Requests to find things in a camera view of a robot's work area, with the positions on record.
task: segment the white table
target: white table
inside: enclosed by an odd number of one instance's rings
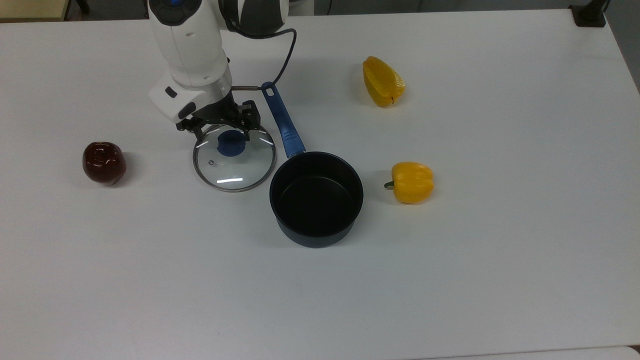
[[[450,357],[451,360],[638,360],[640,354],[629,347],[524,352],[517,354]]]
[[[365,190],[347,238],[306,249],[268,183],[195,174],[147,99],[145,21],[0,25],[1,359],[411,359],[640,343],[640,97],[608,26],[568,10],[302,17],[278,84],[309,150]],[[223,34],[237,85],[289,39]],[[361,62],[404,77],[376,107]],[[268,107],[262,123],[284,152]],[[129,172],[85,177],[111,141]],[[402,206],[398,161],[435,172]]]

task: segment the bell pepper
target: bell pepper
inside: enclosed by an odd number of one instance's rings
[[[387,63],[375,56],[362,63],[364,85],[378,106],[394,104],[404,92],[404,80]]]
[[[415,204],[428,198],[433,190],[433,172],[420,163],[397,163],[391,169],[391,177],[393,181],[386,183],[385,188],[393,187],[399,202]]]

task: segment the apple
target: apple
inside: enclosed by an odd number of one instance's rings
[[[127,163],[116,144],[92,142],[84,150],[82,168],[89,179],[111,186],[127,171]]]

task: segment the glass lid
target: glass lid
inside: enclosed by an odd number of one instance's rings
[[[276,148],[263,128],[244,133],[229,125],[213,125],[193,148],[193,166],[209,185],[226,192],[258,186],[273,170]]]

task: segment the black cable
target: black cable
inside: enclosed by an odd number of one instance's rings
[[[225,19],[225,22],[227,23],[227,27],[230,28],[229,30],[233,30],[236,33],[239,33],[240,35],[246,37],[246,38],[250,38],[250,39],[256,39],[256,40],[263,40],[263,39],[268,39],[268,38],[275,38],[275,37],[279,37],[280,35],[284,35],[286,33],[293,33],[293,39],[291,39],[291,46],[289,48],[289,53],[287,54],[286,59],[284,60],[284,64],[282,64],[282,68],[280,69],[280,72],[278,73],[278,75],[276,76],[276,78],[271,82],[271,84],[269,86],[233,86],[233,88],[235,87],[237,90],[247,90],[249,88],[251,88],[252,90],[255,88],[256,90],[266,90],[268,88],[273,87],[274,85],[276,85],[276,83],[278,82],[278,80],[280,80],[280,78],[282,77],[282,74],[284,73],[284,70],[287,68],[287,65],[289,64],[289,59],[291,59],[291,54],[293,53],[293,48],[296,46],[296,39],[298,38],[298,32],[291,28],[291,29],[284,29],[282,31],[278,31],[276,33],[273,34],[269,34],[269,35],[251,35],[251,34],[247,34],[244,31],[238,29],[238,27],[231,21],[228,19],[228,17],[225,15],[225,11],[223,9],[222,6],[222,0],[218,0],[218,6],[220,8],[220,12],[222,13],[222,17]]]

